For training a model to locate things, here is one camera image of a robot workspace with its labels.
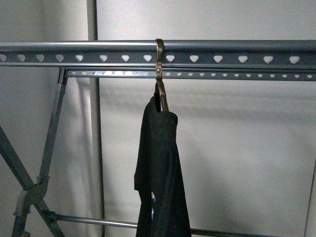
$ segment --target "black shirt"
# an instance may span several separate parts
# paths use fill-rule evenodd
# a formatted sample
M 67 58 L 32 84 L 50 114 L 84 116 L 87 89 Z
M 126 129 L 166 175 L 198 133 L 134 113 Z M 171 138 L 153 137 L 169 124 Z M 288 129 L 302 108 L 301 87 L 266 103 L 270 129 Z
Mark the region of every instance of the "black shirt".
M 191 237 L 179 153 L 178 117 L 160 112 L 159 95 L 145 108 L 134 175 L 141 208 L 136 237 Z

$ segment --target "hanger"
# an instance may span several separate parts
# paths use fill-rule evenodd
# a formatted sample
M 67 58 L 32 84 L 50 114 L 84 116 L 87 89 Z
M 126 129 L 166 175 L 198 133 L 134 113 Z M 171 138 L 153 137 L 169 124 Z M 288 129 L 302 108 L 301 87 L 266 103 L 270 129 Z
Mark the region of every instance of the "hanger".
M 162 105 L 162 111 L 169 111 L 167 104 L 166 91 L 162 82 L 162 54 L 163 54 L 163 41 L 156 39 L 157 42 L 157 63 L 156 63 L 156 92 L 158 88 L 159 98 Z

